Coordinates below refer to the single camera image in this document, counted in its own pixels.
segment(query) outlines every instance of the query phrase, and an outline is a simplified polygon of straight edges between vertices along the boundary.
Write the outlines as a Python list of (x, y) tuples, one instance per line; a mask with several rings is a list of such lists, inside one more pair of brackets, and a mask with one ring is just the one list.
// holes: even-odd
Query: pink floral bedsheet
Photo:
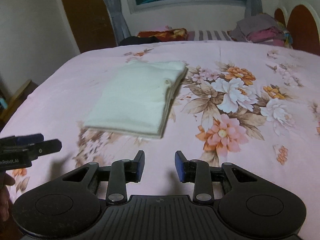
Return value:
[[(114, 68), (137, 59), (181, 60), (189, 69), (161, 140), (83, 127)], [(9, 171), (13, 201), (84, 163), (110, 165), (146, 153), (128, 195), (192, 194), (181, 184), (174, 153), (220, 166), (232, 162), (298, 195), (306, 204), (303, 239), (320, 236), (320, 57), (260, 44), (203, 41), (145, 44), (83, 53), (65, 63), (17, 110), (1, 133), (43, 133), (63, 148)], [(101, 186), (104, 197), (106, 185)], [(216, 197), (221, 197), (215, 188)]]

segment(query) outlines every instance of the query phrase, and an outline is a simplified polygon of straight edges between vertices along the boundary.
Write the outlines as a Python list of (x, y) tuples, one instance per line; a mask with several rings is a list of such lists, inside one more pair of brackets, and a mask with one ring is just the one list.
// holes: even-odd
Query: window sill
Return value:
[(180, 6), (190, 6), (190, 5), (230, 5), (245, 7), (245, 1), (241, 0), (186, 0), (168, 3), (166, 0), (153, 2), (148, 4), (141, 4), (137, 6), (132, 6), (130, 8), (131, 14), (136, 14), (140, 12), (147, 12), (152, 10), (158, 10), (168, 7), (180, 7)]

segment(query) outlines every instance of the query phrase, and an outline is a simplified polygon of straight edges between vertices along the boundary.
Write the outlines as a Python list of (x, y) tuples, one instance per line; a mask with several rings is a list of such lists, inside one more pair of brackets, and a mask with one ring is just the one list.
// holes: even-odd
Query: folded white towel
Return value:
[(119, 68), (84, 125), (124, 134), (161, 138), (187, 68), (181, 61), (131, 61)]

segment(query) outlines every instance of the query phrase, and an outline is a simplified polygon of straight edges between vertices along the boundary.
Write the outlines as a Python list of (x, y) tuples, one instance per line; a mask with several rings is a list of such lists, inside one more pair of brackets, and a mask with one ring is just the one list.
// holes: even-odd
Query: black cloth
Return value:
[(161, 41), (155, 36), (152, 36), (149, 38), (140, 38), (136, 36), (130, 36), (120, 41), (119, 46), (139, 45), (139, 44), (156, 43), (156, 42), (161, 42)]

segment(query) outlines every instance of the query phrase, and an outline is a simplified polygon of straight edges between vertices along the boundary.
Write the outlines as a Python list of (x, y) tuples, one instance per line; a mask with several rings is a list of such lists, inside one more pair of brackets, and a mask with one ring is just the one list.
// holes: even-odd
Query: black robotic gripper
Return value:
[[(188, 161), (181, 151), (175, 166), (182, 183), (195, 184), (193, 199), (132, 195), (126, 183), (139, 182), (144, 152), (111, 166), (87, 163), (17, 199), (12, 215), (23, 240), (298, 240), (306, 208), (293, 193), (232, 163), (210, 167)], [(96, 196), (108, 181), (106, 200)], [(220, 182), (214, 199), (212, 182)]]

